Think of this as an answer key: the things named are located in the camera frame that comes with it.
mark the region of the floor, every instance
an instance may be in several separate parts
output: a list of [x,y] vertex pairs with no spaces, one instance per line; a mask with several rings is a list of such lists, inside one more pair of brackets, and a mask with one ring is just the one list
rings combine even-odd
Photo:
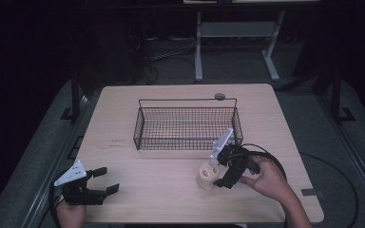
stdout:
[[[189,39],[178,42],[154,40],[149,43],[153,50],[151,56],[160,56],[170,49],[189,45],[189,42]],[[280,88],[297,79],[291,73],[301,43],[277,45],[273,58],[281,78],[272,82],[260,54],[268,40],[245,41],[245,44],[228,40],[215,42],[209,43],[209,49],[202,57],[202,84],[265,83]],[[135,85],[193,84],[193,57],[191,50],[153,61],[151,67],[156,70],[145,68],[146,74]],[[316,78],[312,78],[289,91],[276,92],[324,211],[324,221],[314,226],[365,227],[365,109],[353,89],[342,82],[341,107],[349,108],[356,121],[335,123],[329,114],[331,92],[328,90],[323,96],[314,94],[315,81]],[[49,183],[73,164],[100,92],[97,89],[84,97],[80,103],[81,116],[71,123],[61,120],[64,110],[71,107],[70,82],[58,91],[1,195],[0,227],[53,227],[50,215],[45,216]],[[247,226],[282,227],[282,224],[249,223]],[[85,227],[134,226],[86,224]]]

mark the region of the wooden table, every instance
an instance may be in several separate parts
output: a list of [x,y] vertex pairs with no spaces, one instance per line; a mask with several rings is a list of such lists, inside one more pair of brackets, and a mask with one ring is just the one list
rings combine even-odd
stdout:
[[133,134],[139,99],[237,98],[244,143],[264,147],[282,163],[288,181],[312,222],[323,220],[313,188],[274,90],[269,85],[151,85],[103,89],[77,160],[85,168],[107,167],[108,173],[88,183],[104,190],[120,183],[120,191],[101,206],[88,206],[88,222],[244,223],[280,222],[280,205],[237,183],[232,189],[202,190],[196,183],[209,150],[137,150]]

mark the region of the black cable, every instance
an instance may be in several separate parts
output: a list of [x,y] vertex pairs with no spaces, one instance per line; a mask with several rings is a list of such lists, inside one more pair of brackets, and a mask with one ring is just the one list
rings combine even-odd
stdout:
[[52,182],[51,186],[49,187],[48,209],[49,209],[49,212],[51,213],[55,226],[58,228],[61,228],[61,224],[59,223],[59,220],[58,220],[58,217],[56,214],[56,210],[55,210],[55,206],[54,206],[54,203],[55,203],[54,194],[55,194],[55,186],[54,186],[54,182]]
[[259,145],[256,145],[256,144],[252,144],[252,143],[246,143],[246,144],[242,144],[241,146],[245,146],[245,145],[252,145],[252,146],[255,146],[261,150],[263,150],[265,153],[269,153],[268,151],[266,151],[266,149],[260,147]]
[[177,50],[173,50],[173,51],[168,52],[166,54],[161,54],[161,55],[154,56],[154,57],[148,57],[147,60],[148,61],[159,61],[159,60],[166,59],[168,57],[175,56],[175,55],[187,54],[187,53],[190,53],[190,52],[194,53],[194,50],[193,49],[195,49],[196,43],[197,42],[194,41],[194,42],[192,42],[188,46],[180,47]]
[[157,68],[153,67],[153,66],[146,66],[149,68],[149,71],[151,73],[151,71],[153,70],[155,72],[155,79],[153,80],[150,80],[150,75],[149,73],[146,73],[144,70],[143,70],[143,73],[144,73],[144,80],[145,80],[145,83],[147,86],[151,86],[153,84],[157,84],[157,80],[159,78],[159,71],[157,70]]
[[[64,199],[61,199],[61,200],[58,202],[58,204],[55,206],[55,209],[59,206],[59,204],[61,204],[61,202],[62,202],[62,201],[64,201]],[[47,216],[48,212],[49,212],[49,208],[47,208],[46,212],[44,213],[43,217],[41,218],[40,223],[38,224],[38,228],[40,228],[40,227],[41,227],[41,225],[43,225],[43,221],[44,221],[44,219],[46,218],[46,216]]]
[[357,217],[358,217],[358,211],[359,211],[359,202],[358,202],[358,196],[357,196],[357,191],[355,189],[355,186],[352,184],[351,180],[339,169],[337,168],[336,166],[334,166],[333,164],[321,159],[321,158],[318,158],[316,156],[313,156],[313,155],[310,155],[310,154],[306,154],[306,153],[302,153],[302,152],[299,152],[300,155],[305,155],[305,156],[308,156],[310,158],[313,158],[315,160],[318,160],[320,162],[323,162],[329,166],[331,166],[332,168],[334,168],[340,175],[342,175],[343,178],[346,179],[346,181],[349,183],[349,185],[351,185],[351,188],[352,188],[352,191],[354,192],[354,196],[355,196],[355,212],[354,212],[354,216],[352,218],[352,221],[351,223],[347,226],[347,227],[353,227],[356,223],[356,220],[357,220]]

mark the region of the human hand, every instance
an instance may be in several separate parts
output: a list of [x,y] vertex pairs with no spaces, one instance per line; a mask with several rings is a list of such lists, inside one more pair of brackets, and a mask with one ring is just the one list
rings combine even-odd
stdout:
[[58,205],[56,212],[62,228],[81,228],[85,223],[85,205],[70,205],[63,200]]
[[292,187],[273,161],[262,157],[250,157],[259,166],[259,176],[251,179],[242,176],[239,182],[247,184],[265,197],[278,201],[287,218],[289,228],[311,228],[311,222]]
[[263,157],[250,157],[250,159],[259,166],[259,176],[256,179],[242,176],[239,182],[278,202],[296,196],[273,161]]

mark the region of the wire basket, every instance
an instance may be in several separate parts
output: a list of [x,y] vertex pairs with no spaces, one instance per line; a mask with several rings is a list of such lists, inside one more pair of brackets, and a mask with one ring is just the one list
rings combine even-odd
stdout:
[[227,143],[241,144],[242,132],[236,103],[237,99],[141,99],[133,137],[136,148],[212,150],[213,142],[228,128],[233,128],[233,134]]

